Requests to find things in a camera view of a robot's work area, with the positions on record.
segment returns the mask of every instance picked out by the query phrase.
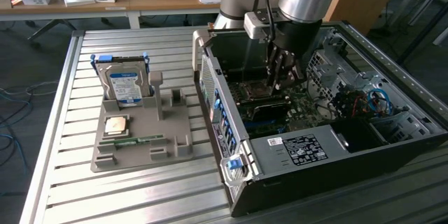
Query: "blue hard drive label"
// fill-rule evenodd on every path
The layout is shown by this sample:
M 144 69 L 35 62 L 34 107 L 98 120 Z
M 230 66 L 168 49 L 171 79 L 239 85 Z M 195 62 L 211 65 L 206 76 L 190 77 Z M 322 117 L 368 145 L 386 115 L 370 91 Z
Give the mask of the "blue hard drive label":
M 142 101 L 142 90 L 136 84 L 138 73 L 112 73 L 110 77 L 118 101 L 124 106 L 134 106 L 136 102 Z
M 327 153 L 314 134 L 283 140 L 295 165 L 304 165 L 328 159 Z

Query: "green circuit board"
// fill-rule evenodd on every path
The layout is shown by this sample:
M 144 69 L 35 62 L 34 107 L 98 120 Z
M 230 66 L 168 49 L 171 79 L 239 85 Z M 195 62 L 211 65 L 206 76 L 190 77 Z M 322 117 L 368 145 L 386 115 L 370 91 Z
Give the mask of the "green circuit board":
M 308 129 L 328 119 L 318 111 L 304 88 L 287 88 L 280 94 L 271 95 L 270 88 L 262 83 L 262 80 L 228 83 L 250 138 Z M 264 107 L 268 107 L 267 111 L 258 111 L 260 118 L 255 110 Z

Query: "slatted metal surface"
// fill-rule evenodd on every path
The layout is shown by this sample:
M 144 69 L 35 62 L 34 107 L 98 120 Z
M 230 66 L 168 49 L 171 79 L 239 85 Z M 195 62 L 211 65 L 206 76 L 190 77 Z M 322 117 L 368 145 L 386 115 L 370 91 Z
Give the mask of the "slatted metal surface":
M 47 173 L 42 171 L 42 200 L 34 204 L 38 213 L 30 223 L 424 223 L 444 218 L 448 145 L 418 157 L 394 174 L 247 217 L 230 217 L 194 87 L 191 42 L 199 28 L 86 33 L 74 54 L 79 62 L 67 73 L 74 78 L 60 115 L 63 125 L 54 137 Z M 144 51 L 151 56 L 151 69 L 163 71 L 162 89 L 182 87 L 187 94 L 195 159 L 151 169 L 94 173 L 90 162 L 103 88 L 90 56 L 135 56 Z

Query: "wooden desk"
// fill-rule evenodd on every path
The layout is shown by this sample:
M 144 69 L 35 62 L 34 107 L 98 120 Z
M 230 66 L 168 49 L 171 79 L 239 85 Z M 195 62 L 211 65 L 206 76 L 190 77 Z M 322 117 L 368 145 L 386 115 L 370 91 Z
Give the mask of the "wooden desk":
M 199 0 L 118 0 L 115 3 L 66 7 L 64 0 L 51 0 L 50 5 L 23 3 L 11 6 L 11 0 L 0 0 L 0 21 L 71 19 L 96 17 L 128 17 L 132 29 L 139 29 L 143 15 L 218 13 L 219 5 L 204 5 Z

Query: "white sticker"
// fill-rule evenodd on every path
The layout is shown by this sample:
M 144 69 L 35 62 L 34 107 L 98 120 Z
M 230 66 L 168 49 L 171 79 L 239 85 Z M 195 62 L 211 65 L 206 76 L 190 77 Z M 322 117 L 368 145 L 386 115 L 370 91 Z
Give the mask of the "white sticker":
M 106 7 L 107 10 L 126 10 L 126 7 Z
M 278 144 L 283 144 L 283 140 L 282 140 L 282 137 L 276 137 L 276 138 L 270 138 L 268 139 L 268 143 L 270 145 L 278 145 Z
M 112 73 L 111 82 L 116 99 L 123 104 L 132 104 L 142 100 L 140 86 L 135 84 L 139 80 L 136 73 Z

